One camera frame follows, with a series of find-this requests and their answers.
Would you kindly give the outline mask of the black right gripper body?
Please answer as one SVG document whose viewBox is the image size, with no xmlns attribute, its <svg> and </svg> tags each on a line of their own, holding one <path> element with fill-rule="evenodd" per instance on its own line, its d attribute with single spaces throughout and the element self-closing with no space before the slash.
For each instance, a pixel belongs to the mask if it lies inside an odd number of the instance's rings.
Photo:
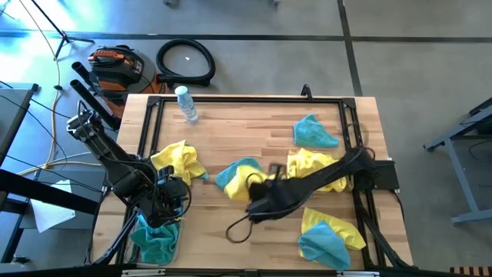
<svg viewBox="0 0 492 277">
<path fill-rule="evenodd" d="M 252 184 L 248 194 L 251 203 L 246 212 L 254 224 L 283 218 L 292 213 L 304 199 L 303 195 L 284 185 Z"/>
</svg>

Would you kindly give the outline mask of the black aluminium table frame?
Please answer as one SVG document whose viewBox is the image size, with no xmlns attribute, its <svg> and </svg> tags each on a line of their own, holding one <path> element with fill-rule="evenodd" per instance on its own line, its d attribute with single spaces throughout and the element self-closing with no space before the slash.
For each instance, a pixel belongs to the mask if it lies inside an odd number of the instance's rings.
<svg viewBox="0 0 492 277">
<path fill-rule="evenodd" d="M 127 102 L 118 135 L 118 144 L 136 153 L 145 109 L 150 95 L 131 95 Z M 358 141 L 376 152 L 376 159 L 387 159 L 387 146 L 374 97 L 313 98 L 302 96 L 226 95 L 193 96 L 199 113 L 197 125 L 188 124 L 172 95 L 165 103 L 157 149 L 188 140 L 198 152 L 198 160 L 207 169 L 210 180 L 193 179 L 191 207 L 186 213 L 178 256 L 171 268 L 188 269 L 300 269 L 322 270 L 322 265 L 308 262 L 298 254 L 302 209 L 288 217 L 262 222 L 253 228 L 251 237 L 232 244 L 225 237 L 226 228 L 244 216 L 245 202 L 230 200 L 213 182 L 216 175 L 232 162 L 245 156 L 256 158 L 267 171 L 271 162 L 286 163 L 293 144 L 293 124 L 314 113 L 334 136 L 340 138 L 336 149 L 311 149 L 334 157 L 344 154 L 349 134 L 356 145 L 353 127 L 341 126 L 340 107 L 345 108 L 347 123 L 353 122 L 354 106 L 361 134 Z M 373 192 L 375 211 L 381 232 L 406 263 L 412 264 L 401 205 L 392 192 Z M 352 194 L 317 192 L 306 206 L 356 224 Z M 96 260 L 110 246 L 123 225 L 125 206 L 113 195 L 101 204 L 93 235 L 91 258 Z"/>
</svg>

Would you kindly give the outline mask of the white paper sheet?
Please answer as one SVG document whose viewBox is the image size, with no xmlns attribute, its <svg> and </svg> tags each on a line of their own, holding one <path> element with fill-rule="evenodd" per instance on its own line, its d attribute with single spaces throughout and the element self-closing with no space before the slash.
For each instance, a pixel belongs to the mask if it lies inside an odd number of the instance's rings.
<svg viewBox="0 0 492 277">
<path fill-rule="evenodd" d="M 75 217 L 75 210 L 73 209 L 63 208 L 35 199 L 32 199 L 30 203 L 35 216 L 36 228 L 39 233 L 43 233 L 51 227 Z"/>
</svg>

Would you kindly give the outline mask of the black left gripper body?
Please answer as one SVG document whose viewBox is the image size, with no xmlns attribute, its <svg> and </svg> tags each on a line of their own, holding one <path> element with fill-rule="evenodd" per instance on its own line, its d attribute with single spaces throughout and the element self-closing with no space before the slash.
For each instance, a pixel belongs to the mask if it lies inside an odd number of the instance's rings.
<svg viewBox="0 0 492 277">
<path fill-rule="evenodd" d="M 157 186 L 144 197 L 144 218 L 150 227 L 174 223 L 188 210 L 183 204 L 191 204 L 191 190 L 180 177 L 167 175 L 159 179 Z"/>
</svg>

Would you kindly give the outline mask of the black tripod stand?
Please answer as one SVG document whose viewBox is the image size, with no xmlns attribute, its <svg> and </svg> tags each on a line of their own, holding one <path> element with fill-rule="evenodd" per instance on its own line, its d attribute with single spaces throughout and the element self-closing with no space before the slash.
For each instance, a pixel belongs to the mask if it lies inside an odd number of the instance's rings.
<svg viewBox="0 0 492 277">
<path fill-rule="evenodd" d="M 49 16 L 45 13 L 45 11 L 41 8 L 41 6 L 36 2 L 36 0 L 31 0 L 31 2 L 34 4 L 34 6 L 42 13 L 42 15 L 48 20 L 50 25 L 55 29 L 55 31 L 60 35 L 61 41 L 58 45 L 57 51 L 55 52 L 54 59 L 57 59 L 60 51 L 62 50 L 64 45 L 70 44 L 72 42 L 87 42 L 87 43 L 92 43 L 94 44 L 95 41 L 92 39 L 88 38 L 76 38 L 73 36 L 68 36 L 64 31 L 62 31 L 50 18 Z"/>
</svg>

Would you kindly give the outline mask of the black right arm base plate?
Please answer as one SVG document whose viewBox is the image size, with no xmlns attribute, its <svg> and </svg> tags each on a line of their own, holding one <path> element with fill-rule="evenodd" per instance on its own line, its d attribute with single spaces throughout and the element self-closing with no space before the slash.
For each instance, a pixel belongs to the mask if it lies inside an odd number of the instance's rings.
<svg viewBox="0 0 492 277">
<path fill-rule="evenodd" d="M 358 190 L 398 190 L 400 186 L 395 162 L 374 161 L 368 169 L 362 169 L 354 174 L 354 187 Z"/>
</svg>

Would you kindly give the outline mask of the orange and black shop vacuum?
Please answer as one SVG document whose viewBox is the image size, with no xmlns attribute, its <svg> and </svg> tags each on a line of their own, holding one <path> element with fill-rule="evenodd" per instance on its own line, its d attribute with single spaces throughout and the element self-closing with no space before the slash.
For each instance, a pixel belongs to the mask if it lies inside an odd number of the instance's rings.
<svg viewBox="0 0 492 277">
<path fill-rule="evenodd" d="M 88 56 L 88 80 L 111 113 L 121 118 L 130 94 L 164 94 L 168 86 L 157 81 L 154 62 L 127 45 L 101 46 Z"/>
</svg>

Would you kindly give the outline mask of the pale blue air freshener bottle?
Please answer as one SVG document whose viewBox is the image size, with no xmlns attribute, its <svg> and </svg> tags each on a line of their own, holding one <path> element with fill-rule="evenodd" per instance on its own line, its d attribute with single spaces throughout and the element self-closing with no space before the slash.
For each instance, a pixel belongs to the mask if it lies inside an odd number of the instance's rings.
<svg viewBox="0 0 492 277">
<path fill-rule="evenodd" d="M 175 89 L 175 94 L 177 96 L 178 105 L 183 112 L 185 119 L 191 123 L 195 124 L 198 122 L 198 111 L 194 105 L 194 100 L 188 91 L 186 86 L 178 86 Z"/>
</svg>

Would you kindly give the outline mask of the grey side table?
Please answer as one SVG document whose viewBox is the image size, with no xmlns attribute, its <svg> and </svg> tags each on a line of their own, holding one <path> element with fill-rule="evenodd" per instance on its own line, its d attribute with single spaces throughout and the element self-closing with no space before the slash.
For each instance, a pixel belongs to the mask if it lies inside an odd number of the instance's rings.
<svg viewBox="0 0 492 277">
<path fill-rule="evenodd" d="M 0 165 L 5 160 L 27 114 L 30 101 L 39 85 L 30 88 L 0 87 Z"/>
</svg>

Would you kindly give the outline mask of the black metal stand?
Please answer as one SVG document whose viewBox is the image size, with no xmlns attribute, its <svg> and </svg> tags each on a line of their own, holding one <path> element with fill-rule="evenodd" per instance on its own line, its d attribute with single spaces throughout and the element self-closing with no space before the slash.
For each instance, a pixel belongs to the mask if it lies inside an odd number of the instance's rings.
<svg viewBox="0 0 492 277">
<path fill-rule="evenodd" d="M 90 215 L 94 215 L 99 206 L 96 201 L 91 199 L 52 188 L 35 180 L 0 169 L 0 212 L 18 215 L 5 251 L 0 258 L 0 263 L 9 263 L 14 259 L 15 250 L 23 233 L 20 224 L 30 199 Z"/>
</svg>

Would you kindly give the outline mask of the blue-grey metal table frame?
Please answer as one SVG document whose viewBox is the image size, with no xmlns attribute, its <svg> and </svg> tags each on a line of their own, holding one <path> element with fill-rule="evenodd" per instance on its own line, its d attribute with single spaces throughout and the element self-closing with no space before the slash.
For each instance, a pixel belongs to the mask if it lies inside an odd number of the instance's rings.
<svg viewBox="0 0 492 277">
<path fill-rule="evenodd" d="M 471 109 L 450 131 L 423 145 L 432 152 L 444 147 L 456 172 L 469 212 L 450 218 L 454 223 L 492 219 L 492 98 Z"/>
</svg>

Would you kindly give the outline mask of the orange black striped strip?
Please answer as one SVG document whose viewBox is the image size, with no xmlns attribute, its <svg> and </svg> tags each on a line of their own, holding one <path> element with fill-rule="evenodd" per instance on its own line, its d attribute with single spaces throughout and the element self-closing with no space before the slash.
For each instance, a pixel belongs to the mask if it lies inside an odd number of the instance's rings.
<svg viewBox="0 0 492 277">
<path fill-rule="evenodd" d="M 492 266 L 458 266 L 450 267 L 450 273 L 472 275 L 478 277 L 492 277 Z"/>
</svg>

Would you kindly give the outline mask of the black vacuum wand tube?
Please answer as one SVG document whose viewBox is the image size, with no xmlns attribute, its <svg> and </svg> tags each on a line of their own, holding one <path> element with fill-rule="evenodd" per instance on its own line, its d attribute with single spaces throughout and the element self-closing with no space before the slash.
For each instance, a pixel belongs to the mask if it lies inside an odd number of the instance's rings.
<svg viewBox="0 0 492 277">
<path fill-rule="evenodd" d="M 121 120 L 111 115 L 79 80 L 71 80 L 70 86 L 105 120 L 110 128 L 119 130 Z"/>
<path fill-rule="evenodd" d="M 95 92 L 96 89 L 90 78 L 89 71 L 84 67 L 81 62 L 73 62 L 71 68 L 84 80 L 84 82 L 89 86 L 89 90 Z"/>
</svg>

